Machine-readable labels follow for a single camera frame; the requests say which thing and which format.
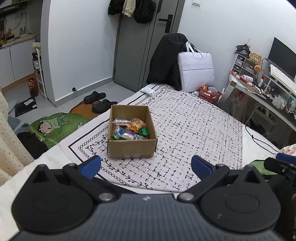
red bottle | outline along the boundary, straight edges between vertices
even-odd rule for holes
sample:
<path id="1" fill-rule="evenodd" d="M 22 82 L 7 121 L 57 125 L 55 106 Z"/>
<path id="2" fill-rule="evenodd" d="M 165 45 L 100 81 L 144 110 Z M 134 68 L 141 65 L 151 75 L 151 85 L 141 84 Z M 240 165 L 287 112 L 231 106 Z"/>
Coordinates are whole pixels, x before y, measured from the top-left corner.
<path id="1" fill-rule="evenodd" d="M 28 81 L 30 94 L 32 97 L 38 96 L 38 87 L 37 87 L 37 81 L 31 76 Z"/>

cartoon character rug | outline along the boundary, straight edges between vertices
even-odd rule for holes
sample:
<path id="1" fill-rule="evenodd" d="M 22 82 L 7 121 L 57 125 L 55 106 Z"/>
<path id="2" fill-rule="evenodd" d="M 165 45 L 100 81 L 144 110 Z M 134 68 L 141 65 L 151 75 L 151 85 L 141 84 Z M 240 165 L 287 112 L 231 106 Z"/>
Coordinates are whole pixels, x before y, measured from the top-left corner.
<path id="1" fill-rule="evenodd" d="M 50 149 L 87 122 L 88 119 L 75 113 L 56 113 L 33 122 L 28 131 L 36 133 Z"/>

cardboard box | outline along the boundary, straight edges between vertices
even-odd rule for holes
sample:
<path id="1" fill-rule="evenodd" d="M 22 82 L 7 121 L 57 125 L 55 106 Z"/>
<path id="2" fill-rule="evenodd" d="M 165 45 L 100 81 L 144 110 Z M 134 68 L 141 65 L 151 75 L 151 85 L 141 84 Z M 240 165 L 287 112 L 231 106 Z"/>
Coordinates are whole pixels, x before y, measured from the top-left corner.
<path id="1" fill-rule="evenodd" d="M 144 121 L 149 131 L 149 140 L 111 140 L 114 119 L 139 118 Z M 148 106 L 137 105 L 112 105 L 110 111 L 108 130 L 108 153 L 113 159 L 116 158 L 148 158 L 153 157 L 157 146 L 157 135 Z"/>

slipper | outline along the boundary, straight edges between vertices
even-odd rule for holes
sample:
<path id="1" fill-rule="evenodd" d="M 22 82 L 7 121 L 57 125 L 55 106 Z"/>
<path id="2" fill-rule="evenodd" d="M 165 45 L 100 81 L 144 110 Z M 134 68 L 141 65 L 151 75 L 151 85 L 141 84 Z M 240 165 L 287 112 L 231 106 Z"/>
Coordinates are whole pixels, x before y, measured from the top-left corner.
<path id="1" fill-rule="evenodd" d="M 98 93 L 98 92 L 94 91 L 92 94 L 85 96 L 83 101 L 85 104 L 91 104 L 92 102 L 104 99 L 105 97 L 106 97 L 105 93 Z"/>
<path id="2" fill-rule="evenodd" d="M 102 102 L 93 105 L 92 111 L 97 114 L 102 114 L 111 108 L 111 105 L 118 104 L 118 102 L 113 101 L 110 102 L 109 100 L 105 99 Z"/>

gray ribbed surface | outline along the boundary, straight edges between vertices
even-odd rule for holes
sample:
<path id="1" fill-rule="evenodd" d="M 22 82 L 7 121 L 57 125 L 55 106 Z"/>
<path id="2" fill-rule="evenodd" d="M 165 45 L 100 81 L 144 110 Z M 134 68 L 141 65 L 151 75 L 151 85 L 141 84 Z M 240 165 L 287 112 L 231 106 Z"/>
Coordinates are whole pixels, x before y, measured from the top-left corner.
<path id="1" fill-rule="evenodd" d="M 52 236 L 21 232 L 14 241 L 280 240 L 271 231 L 229 234 L 208 225 L 194 205 L 179 203 L 171 194 L 148 196 L 151 199 L 145 201 L 147 195 L 123 194 L 114 203 L 99 205 L 87 222 L 72 231 Z"/>

